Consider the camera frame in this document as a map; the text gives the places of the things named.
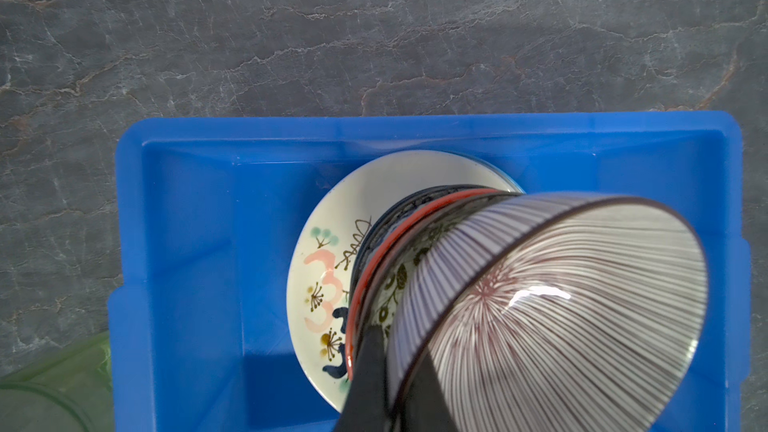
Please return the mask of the cream painted plate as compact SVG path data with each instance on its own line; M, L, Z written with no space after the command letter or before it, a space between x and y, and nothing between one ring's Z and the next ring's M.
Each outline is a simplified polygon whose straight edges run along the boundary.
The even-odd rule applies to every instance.
M349 380L344 317L360 245L395 203L433 186L477 184L510 191L493 171L458 154L411 150L374 159L334 185L318 202L297 240L287 279L290 337L317 392L341 410Z

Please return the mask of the green glass cup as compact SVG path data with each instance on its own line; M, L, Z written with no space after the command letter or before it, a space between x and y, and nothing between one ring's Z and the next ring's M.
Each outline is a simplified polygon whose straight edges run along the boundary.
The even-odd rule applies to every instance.
M113 431L109 334L99 333L1 378L3 431Z

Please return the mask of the olive leaf pattern bowl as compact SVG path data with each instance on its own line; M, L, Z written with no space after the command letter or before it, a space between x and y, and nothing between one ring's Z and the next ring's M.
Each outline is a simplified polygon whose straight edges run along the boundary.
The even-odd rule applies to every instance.
M443 235L472 213L519 195L490 189L451 193L400 222L375 249L355 288L346 326L347 362L357 359L369 327L389 334L409 278Z

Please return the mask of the white watermelon plate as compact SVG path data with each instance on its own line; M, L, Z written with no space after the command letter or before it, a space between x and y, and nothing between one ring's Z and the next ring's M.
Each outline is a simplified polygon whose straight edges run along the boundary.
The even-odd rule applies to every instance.
M472 157L470 156L470 159L483 165L484 167L488 168L489 170L493 171L496 175L501 177L505 183L510 187L510 191L513 191L518 194L526 194L526 191L505 171L498 168L494 164L487 162L481 158Z

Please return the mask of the orange patterned bowl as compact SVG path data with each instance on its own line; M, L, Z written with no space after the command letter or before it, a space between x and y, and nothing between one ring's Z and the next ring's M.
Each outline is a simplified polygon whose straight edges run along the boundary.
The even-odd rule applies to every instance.
M480 185L431 187L402 199L378 219L363 240L351 277L352 297L343 326L350 378L366 329L380 326L389 337L409 279L440 238L469 214L520 194Z

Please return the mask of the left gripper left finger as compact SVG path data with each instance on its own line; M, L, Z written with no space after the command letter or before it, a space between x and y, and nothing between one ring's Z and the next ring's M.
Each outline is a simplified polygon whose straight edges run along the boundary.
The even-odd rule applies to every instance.
M387 426L384 333L370 327L361 344L351 387L334 432L382 432Z

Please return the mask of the purple striped bowl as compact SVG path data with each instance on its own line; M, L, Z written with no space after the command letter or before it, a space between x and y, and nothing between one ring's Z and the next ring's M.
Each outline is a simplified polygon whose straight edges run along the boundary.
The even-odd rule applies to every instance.
M646 431L694 358L703 244L670 207L549 192L450 219L403 292L388 405L432 364L461 431Z

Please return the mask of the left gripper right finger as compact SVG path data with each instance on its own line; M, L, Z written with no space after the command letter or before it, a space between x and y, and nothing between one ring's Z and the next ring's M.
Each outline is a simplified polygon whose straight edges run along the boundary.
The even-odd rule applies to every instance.
M457 432L438 380L432 358L426 354L412 374L412 382L399 416L400 431Z

